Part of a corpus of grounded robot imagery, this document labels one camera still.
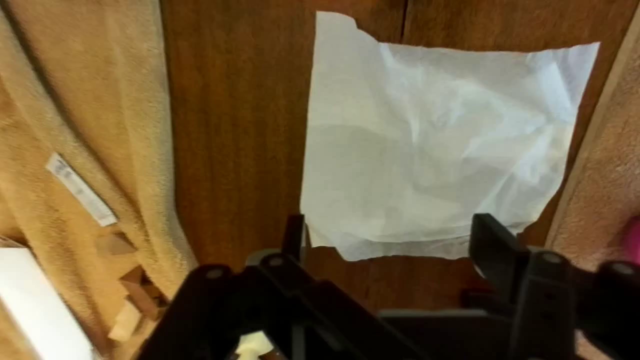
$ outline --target crumpled paper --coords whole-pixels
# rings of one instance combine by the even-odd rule
[[[595,53],[384,44],[318,11],[302,184],[311,243],[346,259],[459,258],[475,211],[524,230],[561,181]]]

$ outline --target clothing tag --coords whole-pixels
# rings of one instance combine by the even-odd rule
[[[88,213],[104,227],[115,223],[115,213],[97,198],[97,193],[63,161],[60,153],[52,153],[46,161],[49,170],[83,205]]]

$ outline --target brown wood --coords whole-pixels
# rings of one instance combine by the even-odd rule
[[[315,8],[354,15],[377,39],[423,46],[536,49],[602,39],[575,153],[636,3],[163,0],[177,213],[197,258],[239,268],[252,252],[278,246],[286,215],[298,211]],[[539,221],[529,241],[543,234]],[[466,259],[346,264],[333,250],[311,250],[307,268],[372,310],[452,306],[459,286],[477,284]]]

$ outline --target wood grain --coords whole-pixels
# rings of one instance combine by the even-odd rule
[[[536,49],[600,39],[573,153],[636,2],[161,0],[177,213],[192,247],[201,261],[239,268],[278,246],[286,215],[298,211],[314,10],[350,14],[377,39],[420,46]],[[543,234],[539,221],[529,241]],[[477,286],[466,259],[346,264],[333,250],[311,250],[307,268],[372,310],[454,306],[458,287]]]

